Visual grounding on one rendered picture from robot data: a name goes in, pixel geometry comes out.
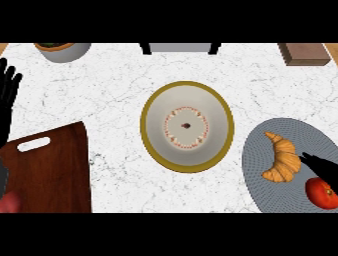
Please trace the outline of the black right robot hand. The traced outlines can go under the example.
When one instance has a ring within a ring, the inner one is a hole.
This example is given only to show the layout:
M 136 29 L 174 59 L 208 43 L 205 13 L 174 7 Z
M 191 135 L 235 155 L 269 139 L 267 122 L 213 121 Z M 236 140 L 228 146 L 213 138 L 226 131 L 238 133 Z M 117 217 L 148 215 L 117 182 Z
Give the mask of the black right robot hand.
M 300 159 L 307 167 L 313 170 L 316 177 L 319 177 L 329 184 L 338 195 L 338 164 L 307 153 L 303 153 Z

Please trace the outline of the red tomato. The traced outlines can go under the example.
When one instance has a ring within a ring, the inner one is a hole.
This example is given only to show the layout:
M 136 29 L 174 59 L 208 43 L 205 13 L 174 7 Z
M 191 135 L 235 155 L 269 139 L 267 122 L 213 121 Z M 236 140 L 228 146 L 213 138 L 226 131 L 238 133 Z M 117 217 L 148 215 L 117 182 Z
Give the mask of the red tomato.
M 319 178 L 310 178 L 306 182 L 306 194 L 310 202 L 325 210 L 338 208 L 338 195 L 329 184 Z

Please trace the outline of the round grey placemat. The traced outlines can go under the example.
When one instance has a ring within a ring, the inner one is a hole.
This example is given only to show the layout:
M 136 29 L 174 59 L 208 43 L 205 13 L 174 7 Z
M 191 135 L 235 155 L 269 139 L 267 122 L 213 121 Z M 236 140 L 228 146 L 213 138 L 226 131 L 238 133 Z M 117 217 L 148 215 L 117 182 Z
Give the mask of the round grey placemat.
M 251 197 L 263 213 L 338 213 L 313 204 L 306 182 L 316 177 L 303 153 L 338 164 L 338 146 L 323 132 L 291 118 L 264 121 L 250 133 L 242 154 L 242 170 Z

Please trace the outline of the white bowl with yellow rim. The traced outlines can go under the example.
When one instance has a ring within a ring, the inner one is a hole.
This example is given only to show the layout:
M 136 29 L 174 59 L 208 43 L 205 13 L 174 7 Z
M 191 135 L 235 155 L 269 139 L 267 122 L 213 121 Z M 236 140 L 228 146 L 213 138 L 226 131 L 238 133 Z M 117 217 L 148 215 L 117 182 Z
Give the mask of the white bowl with yellow rim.
M 214 167 L 235 135 L 230 107 L 217 91 L 194 81 L 161 87 L 143 107 L 140 135 L 152 158 L 170 170 L 198 173 Z

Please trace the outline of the golden croissant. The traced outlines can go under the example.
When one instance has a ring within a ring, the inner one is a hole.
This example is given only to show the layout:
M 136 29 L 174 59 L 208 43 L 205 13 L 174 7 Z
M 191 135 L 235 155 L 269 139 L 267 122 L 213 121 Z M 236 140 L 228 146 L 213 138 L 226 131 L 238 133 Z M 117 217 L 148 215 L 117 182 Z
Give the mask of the golden croissant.
M 261 176 L 275 183 L 291 182 L 301 170 L 301 160 L 295 152 L 295 144 L 273 132 L 266 132 L 264 135 L 272 141 L 275 161 L 270 169 L 263 172 Z

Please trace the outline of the grey plant pot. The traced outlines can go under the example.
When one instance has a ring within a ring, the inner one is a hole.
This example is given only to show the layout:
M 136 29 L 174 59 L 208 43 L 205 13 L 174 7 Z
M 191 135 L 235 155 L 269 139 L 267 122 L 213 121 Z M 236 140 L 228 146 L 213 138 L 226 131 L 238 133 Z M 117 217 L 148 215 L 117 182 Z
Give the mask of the grey plant pot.
M 92 44 L 65 43 L 55 47 L 46 47 L 40 43 L 36 43 L 36 47 L 49 61 L 53 63 L 70 63 L 86 55 Z

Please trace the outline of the dark brown wooden cutting board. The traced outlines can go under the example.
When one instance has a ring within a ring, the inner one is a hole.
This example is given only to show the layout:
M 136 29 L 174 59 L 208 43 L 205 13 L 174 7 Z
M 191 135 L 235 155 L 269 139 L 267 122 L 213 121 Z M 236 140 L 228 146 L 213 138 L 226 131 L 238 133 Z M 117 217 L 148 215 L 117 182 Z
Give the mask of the dark brown wooden cutting board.
M 90 213 L 87 130 L 83 122 L 10 141 L 0 150 L 8 191 L 22 213 Z

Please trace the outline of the red round fruit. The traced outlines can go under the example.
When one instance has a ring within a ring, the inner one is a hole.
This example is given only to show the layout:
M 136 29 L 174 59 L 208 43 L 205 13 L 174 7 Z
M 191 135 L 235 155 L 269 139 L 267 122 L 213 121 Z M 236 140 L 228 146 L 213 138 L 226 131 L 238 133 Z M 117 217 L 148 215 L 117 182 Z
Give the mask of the red round fruit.
M 9 192 L 0 200 L 0 213 L 18 213 L 21 211 L 21 197 L 16 192 Z

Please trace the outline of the brown wooden block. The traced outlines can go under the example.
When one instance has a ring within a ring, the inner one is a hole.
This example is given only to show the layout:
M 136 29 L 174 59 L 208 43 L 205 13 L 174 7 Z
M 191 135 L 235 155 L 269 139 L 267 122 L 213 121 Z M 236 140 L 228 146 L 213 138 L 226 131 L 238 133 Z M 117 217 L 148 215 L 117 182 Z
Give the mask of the brown wooden block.
M 325 66 L 331 61 L 322 43 L 279 43 L 279 50 L 288 66 Z

